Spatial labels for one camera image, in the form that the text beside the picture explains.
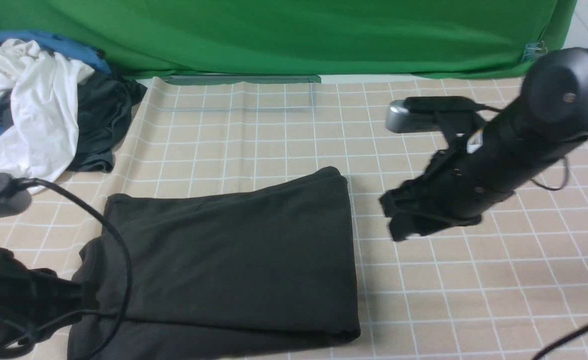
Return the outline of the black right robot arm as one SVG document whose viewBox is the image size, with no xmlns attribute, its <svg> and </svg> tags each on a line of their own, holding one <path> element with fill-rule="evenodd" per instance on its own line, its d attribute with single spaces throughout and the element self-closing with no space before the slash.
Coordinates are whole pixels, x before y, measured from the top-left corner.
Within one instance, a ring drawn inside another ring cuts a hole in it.
<svg viewBox="0 0 588 360">
<path fill-rule="evenodd" d="M 588 140 L 588 48 L 543 55 L 511 103 L 492 120 L 480 115 L 492 110 L 453 95 L 390 103 L 390 132 L 440 132 L 447 143 L 422 174 L 381 196 L 395 242 L 481 223 L 486 210 Z"/>
</svg>

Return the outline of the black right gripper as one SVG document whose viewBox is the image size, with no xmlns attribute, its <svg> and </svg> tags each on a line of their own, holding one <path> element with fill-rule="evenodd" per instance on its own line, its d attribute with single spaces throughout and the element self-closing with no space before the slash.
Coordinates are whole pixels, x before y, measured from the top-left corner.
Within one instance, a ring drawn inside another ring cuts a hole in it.
<svg viewBox="0 0 588 360">
<path fill-rule="evenodd" d="M 463 151 L 426 180 L 406 180 L 379 197 L 393 242 L 426 237 L 482 222 L 482 214 L 511 197 L 584 143 L 584 132 L 552 138 L 523 115 L 498 114 L 481 132 L 474 152 Z"/>
</svg>

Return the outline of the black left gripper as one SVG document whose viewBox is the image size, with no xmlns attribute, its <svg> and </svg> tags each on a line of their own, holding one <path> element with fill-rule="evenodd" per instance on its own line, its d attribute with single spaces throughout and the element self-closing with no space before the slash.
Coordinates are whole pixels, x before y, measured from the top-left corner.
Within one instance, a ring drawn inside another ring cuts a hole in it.
<svg viewBox="0 0 588 360">
<path fill-rule="evenodd" d="M 0 358 L 20 358 L 82 317 L 82 285 L 0 247 Z"/>
</svg>

